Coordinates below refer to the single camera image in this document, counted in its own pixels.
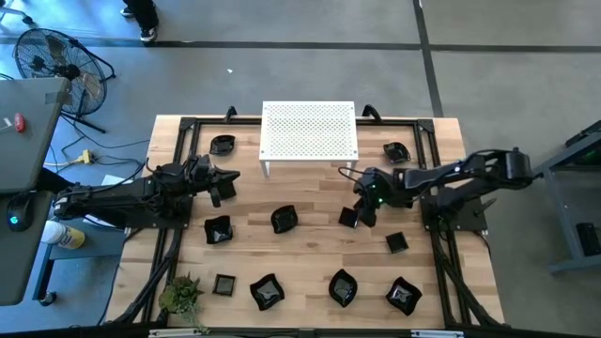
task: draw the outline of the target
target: gray floor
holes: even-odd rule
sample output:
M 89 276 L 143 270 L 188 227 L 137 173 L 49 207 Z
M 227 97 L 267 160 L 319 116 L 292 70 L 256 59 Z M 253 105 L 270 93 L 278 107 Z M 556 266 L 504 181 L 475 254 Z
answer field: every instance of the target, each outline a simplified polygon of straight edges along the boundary
M 43 27 L 75 37 L 136 38 L 134 22 L 118 15 L 119 0 L 30 1 Z M 164 40 L 415 43 L 409 0 L 157 0 Z M 423 0 L 430 40 L 442 44 L 598 45 L 601 9 L 593 0 Z M 66 9 L 80 16 L 72 19 Z M 4 36 L 25 30 L 18 17 L 0 23 Z M 90 121 L 107 128 L 99 142 L 115 145 L 149 137 L 156 114 L 223 114 L 235 105 L 257 114 L 263 100 L 354 100 L 383 115 L 432 116 L 421 52 L 93 48 L 113 63 L 117 78 Z M 12 46 L 0 45 L 0 72 L 17 76 Z M 535 165 L 601 114 L 601 54 L 434 53 L 442 108 L 460 119 L 468 151 L 520 148 Z M 60 124 L 53 146 L 75 133 Z M 141 160 L 146 146 L 98 154 Z M 133 165 L 77 166 L 71 180 L 100 183 L 127 176 Z M 547 273 L 567 255 L 545 187 L 498 192 L 487 212 L 493 266 L 507 323 L 517 328 L 599 335 L 601 269 Z M 110 292 L 115 259 L 64 262 L 51 280 L 60 302 L 41 308 L 29 300 L 0 308 L 0 331 L 91 325 Z

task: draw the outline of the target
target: small black object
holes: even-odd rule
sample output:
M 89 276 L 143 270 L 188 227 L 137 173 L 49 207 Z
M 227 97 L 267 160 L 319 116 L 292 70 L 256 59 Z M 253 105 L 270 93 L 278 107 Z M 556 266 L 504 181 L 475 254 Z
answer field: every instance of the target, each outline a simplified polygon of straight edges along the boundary
M 271 214 L 271 225 L 273 225 L 273 232 L 276 234 L 289 231 L 298 223 L 299 216 L 294 206 L 280 207 Z
M 33 193 L 20 192 L 12 196 L 7 206 L 7 224 L 10 231 L 21 232 L 31 226 L 33 215 Z
M 207 244 L 216 244 L 234 237 L 229 216 L 206 220 L 205 232 L 207 233 Z
M 422 291 L 420 289 L 407 282 L 403 277 L 399 277 L 394 281 L 393 287 L 386 295 L 386 300 L 392 306 L 401 310 L 403 314 L 411 315 L 421 297 Z
M 388 235 L 386 237 L 386 241 L 388 242 L 388 247 L 391 249 L 392 254 L 400 253 L 409 248 L 407 245 L 407 240 L 405 239 L 405 235 L 403 235 L 402 231 L 396 234 Z
M 347 307 L 357 295 L 357 281 L 344 269 L 340 269 L 331 278 L 330 296 L 342 307 Z
M 285 298 L 284 290 L 273 273 L 261 278 L 255 284 L 251 284 L 251 295 L 253 295 L 260 311 L 269 309 Z
M 229 296 L 232 297 L 234 293 L 234 282 L 236 281 L 236 277 L 234 276 L 226 276 L 217 274 L 215 277 L 215 285 L 213 286 L 213 293 L 216 295 Z
M 400 142 L 392 142 L 384 145 L 384 153 L 391 163 L 411 161 L 411 155 L 409 154 L 407 147 Z
M 357 211 L 350 209 L 348 207 L 343 207 L 342 212 L 340 213 L 340 218 L 338 222 L 342 225 L 357 228 L 357 221 L 359 220 L 359 214 Z
M 227 109 L 227 113 L 225 113 L 225 123 L 229 123 L 232 116 L 237 114 L 238 112 L 236 111 L 236 108 L 234 106 L 229 106 L 229 108 Z
M 365 104 L 365 107 L 363 108 L 363 113 L 361 114 L 361 116 L 363 116 L 363 117 L 372 116 L 374 118 L 374 120 L 376 120 L 376 122 L 382 122 L 382 117 L 380 117 L 376 108 L 374 108 L 374 106 L 371 104 Z
M 233 135 L 219 135 L 210 142 L 211 155 L 225 156 L 234 150 L 236 137 Z
M 601 254 L 599 238 L 592 223 L 578 223 L 576 224 L 576 230 L 585 256 Z

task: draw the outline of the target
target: person's leg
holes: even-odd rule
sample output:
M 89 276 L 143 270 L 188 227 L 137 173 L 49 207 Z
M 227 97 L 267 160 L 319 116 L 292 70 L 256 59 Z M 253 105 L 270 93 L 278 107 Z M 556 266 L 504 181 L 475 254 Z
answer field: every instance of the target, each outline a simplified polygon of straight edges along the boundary
M 127 0 L 127 5 L 142 29 L 140 39 L 144 42 L 154 41 L 157 38 L 159 16 L 152 0 Z
M 123 2 L 125 3 L 125 8 L 121 9 L 121 15 L 126 19 L 133 19 L 133 13 L 131 12 L 128 0 L 123 0 Z

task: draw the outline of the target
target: white pegboard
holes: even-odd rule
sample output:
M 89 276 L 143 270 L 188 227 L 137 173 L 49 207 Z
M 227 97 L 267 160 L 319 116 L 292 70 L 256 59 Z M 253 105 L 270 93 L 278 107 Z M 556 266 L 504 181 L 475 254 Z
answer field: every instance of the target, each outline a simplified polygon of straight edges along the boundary
M 262 161 L 356 161 L 355 103 L 264 101 Z

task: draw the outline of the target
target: wooden table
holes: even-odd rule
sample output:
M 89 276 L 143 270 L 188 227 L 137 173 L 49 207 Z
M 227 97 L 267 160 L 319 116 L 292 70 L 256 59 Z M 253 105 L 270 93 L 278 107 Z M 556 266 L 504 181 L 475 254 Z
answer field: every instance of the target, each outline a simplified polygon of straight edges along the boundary
M 172 160 L 180 118 L 179 115 L 157 116 L 148 148 L 151 167 Z M 457 119 L 436 118 L 434 121 L 442 163 L 463 158 L 465 150 Z M 273 164 L 270 178 L 265 179 L 258 161 L 260 126 L 203 126 L 198 153 L 207 154 L 210 140 L 224 133 L 236 136 L 236 149 L 230 156 L 211 156 L 211 160 L 223 169 L 241 171 L 240 178 L 235 181 L 238 196 L 223 201 L 222 207 L 214 208 L 206 192 L 198 194 L 177 264 L 177 275 L 190 272 L 193 278 L 201 278 L 201 289 L 207 292 L 198 299 L 203 308 L 200 320 L 204 325 L 363 329 L 443 327 L 434 258 L 430 238 L 422 227 L 419 206 L 413 209 L 385 206 L 378 210 L 376 227 L 363 224 L 357 229 L 344 227 L 338 223 L 340 211 L 342 207 L 352 207 L 358 197 L 352 193 L 353 182 L 337 173 L 336 167 L 343 163 L 278 162 Z M 410 128 L 360 126 L 358 134 L 360 160 L 357 169 L 377 166 L 392 170 L 382 157 L 382 145 L 393 141 L 406 145 L 414 159 L 404 166 L 417 167 Z M 187 140 L 184 149 L 188 149 L 189 143 Z M 428 167 L 432 167 L 429 151 L 426 150 L 426 154 Z M 299 225 L 288 233 L 275 235 L 270 214 L 288 204 L 295 206 Z M 232 217 L 234 239 L 207 245 L 203 229 L 205 219 L 221 215 Z M 390 254 L 385 236 L 398 231 L 405 234 L 409 249 Z M 126 243 L 108 319 L 122 314 L 146 282 L 157 233 L 147 229 Z M 495 278 L 484 243 L 472 233 L 459 232 L 456 237 L 467 285 L 490 314 L 502 321 Z M 359 283 L 357 297 L 344 309 L 328 294 L 331 277 L 342 268 Z M 259 312 L 249 284 L 272 272 L 282 284 L 285 300 Z M 237 277 L 233 297 L 211 294 L 217 273 Z M 399 276 L 415 284 L 424 294 L 411 316 L 405 316 L 384 299 Z M 459 318 L 455 291 L 450 289 L 455 318 Z M 157 298 L 153 318 L 159 312 Z M 170 326 L 181 323 L 176 316 L 170 316 Z

